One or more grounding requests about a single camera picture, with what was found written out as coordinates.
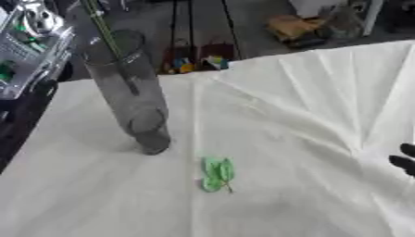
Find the white cloth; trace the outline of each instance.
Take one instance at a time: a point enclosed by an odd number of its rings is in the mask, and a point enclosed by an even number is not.
[[[172,147],[142,156],[92,81],[67,82],[0,177],[5,237],[415,236],[415,52],[398,42],[162,78]],[[202,156],[233,160],[205,193]]]

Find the yellow object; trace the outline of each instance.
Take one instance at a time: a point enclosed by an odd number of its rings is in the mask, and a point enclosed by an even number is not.
[[[183,64],[180,67],[180,73],[189,73],[195,70],[195,66],[191,63]]]
[[[268,29],[281,40],[294,40],[306,32],[315,31],[324,24],[322,19],[301,19],[297,16],[282,15],[268,21]]]

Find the leaf stem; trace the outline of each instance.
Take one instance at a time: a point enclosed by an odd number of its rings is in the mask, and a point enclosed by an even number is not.
[[[229,184],[229,182],[224,181],[223,183],[228,188],[229,193],[234,193],[233,188],[231,187],[231,185]]]

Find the black glove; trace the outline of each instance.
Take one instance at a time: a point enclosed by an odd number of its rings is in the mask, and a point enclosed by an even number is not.
[[[400,150],[403,154],[415,157],[415,145],[403,143],[400,145]],[[405,172],[415,178],[415,161],[403,156],[389,156],[389,161],[392,165],[402,168]]]

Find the tripod leg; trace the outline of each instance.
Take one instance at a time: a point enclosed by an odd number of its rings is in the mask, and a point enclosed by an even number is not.
[[[235,44],[236,53],[238,54],[239,59],[242,60],[243,58],[241,54],[241,48],[239,47],[238,38],[236,37],[236,34],[235,34],[233,19],[231,17],[231,13],[229,12],[228,4],[226,3],[226,0],[221,0],[221,2],[223,4],[223,10],[225,11],[226,19],[228,20],[229,28],[231,29],[231,34],[233,37],[233,42]]]
[[[189,7],[189,39],[190,39],[190,54],[191,61],[195,63],[195,32],[193,24],[193,0],[188,0]]]

